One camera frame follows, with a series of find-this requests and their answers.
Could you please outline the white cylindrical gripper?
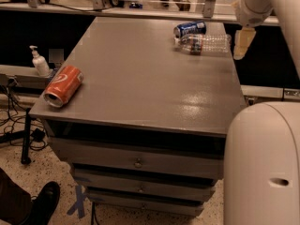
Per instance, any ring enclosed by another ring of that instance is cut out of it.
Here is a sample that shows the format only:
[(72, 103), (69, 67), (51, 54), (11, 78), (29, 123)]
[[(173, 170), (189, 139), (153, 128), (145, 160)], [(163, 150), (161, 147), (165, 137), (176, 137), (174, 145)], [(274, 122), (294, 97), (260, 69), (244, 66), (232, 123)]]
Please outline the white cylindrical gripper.
[(273, 8), (269, 0), (238, 0), (232, 3), (236, 20), (244, 26), (234, 37), (233, 59), (241, 60), (255, 38), (254, 28), (261, 25), (271, 14)]

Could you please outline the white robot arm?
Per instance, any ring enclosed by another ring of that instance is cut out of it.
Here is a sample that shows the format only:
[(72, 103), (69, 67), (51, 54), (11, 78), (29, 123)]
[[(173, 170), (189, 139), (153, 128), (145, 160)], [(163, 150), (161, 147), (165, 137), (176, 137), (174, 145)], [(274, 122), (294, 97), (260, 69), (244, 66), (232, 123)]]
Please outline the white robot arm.
[[(237, 21), (274, 10), (300, 75), (300, 0), (238, 0)], [(224, 155), (224, 225), (300, 225), (300, 104), (263, 102), (237, 114)]]

